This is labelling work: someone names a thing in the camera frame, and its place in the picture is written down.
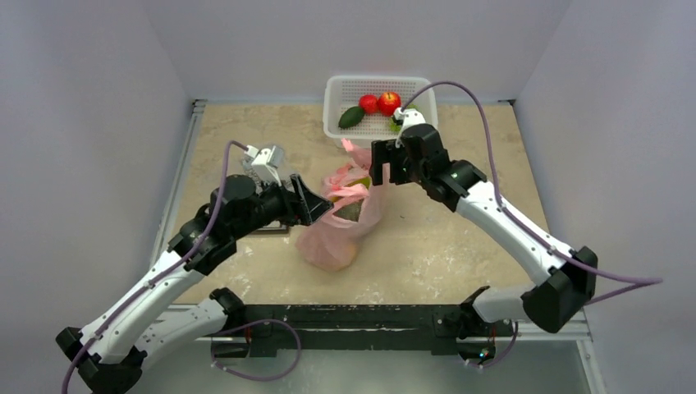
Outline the pink printed plastic bag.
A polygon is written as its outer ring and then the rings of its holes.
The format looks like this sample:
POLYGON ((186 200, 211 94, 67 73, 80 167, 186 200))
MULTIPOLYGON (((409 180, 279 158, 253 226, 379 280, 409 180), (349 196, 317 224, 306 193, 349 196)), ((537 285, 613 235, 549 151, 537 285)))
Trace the pink printed plastic bag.
POLYGON ((387 208, 387 186, 373 186, 369 196, 363 199, 358 222, 336 218, 335 211, 346 204, 348 199, 338 199, 337 192, 348 183, 369 175, 371 150, 359 147, 349 140, 341 141, 342 148, 350 156, 345 165, 325 176, 321 183, 321 196, 333 202, 333 208, 316 223, 310 225, 299 235, 295 247, 307 262, 325 271, 340 271, 337 253, 349 243, 360 246, 361 241, 373 231, 381 221, 387 208))

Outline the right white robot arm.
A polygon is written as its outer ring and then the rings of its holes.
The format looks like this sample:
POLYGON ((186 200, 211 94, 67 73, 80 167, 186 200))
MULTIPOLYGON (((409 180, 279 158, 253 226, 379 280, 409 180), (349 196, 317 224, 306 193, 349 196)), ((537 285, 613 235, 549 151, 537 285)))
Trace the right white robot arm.
POLYGON ((560 254, 590 268, 598 265, 596 254, 586 246, 573 250, 498 199, 494 184, 475 165, 450 159, 433 126, 412 126, 398 140, 375 140, 371 156, 374 185, 418 184, 430 199, 486 232, 531 280, 529 289, 483 286, 470 295, 460 313, 467 332, 479 334, 497 321, 521 319, 557 333, 593 298, 595 274, 575 267, 560 254))

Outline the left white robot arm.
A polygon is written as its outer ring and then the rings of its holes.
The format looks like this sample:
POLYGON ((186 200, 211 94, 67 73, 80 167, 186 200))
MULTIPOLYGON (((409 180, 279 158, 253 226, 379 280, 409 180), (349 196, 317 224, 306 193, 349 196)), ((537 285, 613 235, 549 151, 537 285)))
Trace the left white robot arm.
POLYGON ((245 175, 222 178, 209 204, 170 240, 156 264, 107 312, 82 328, 64 328, 56 342, 71 359, 62 391, 78 373, 93 393, 126 393, 165 350, 183 341, 221 332, 236 335, 248 323, 244 302, 217 289, 190 312, 158 318, 180 295, 237 251, 240 239, 280 222, 309 226, 333 207, 294 174, 291 185, 257 189, 245 175))

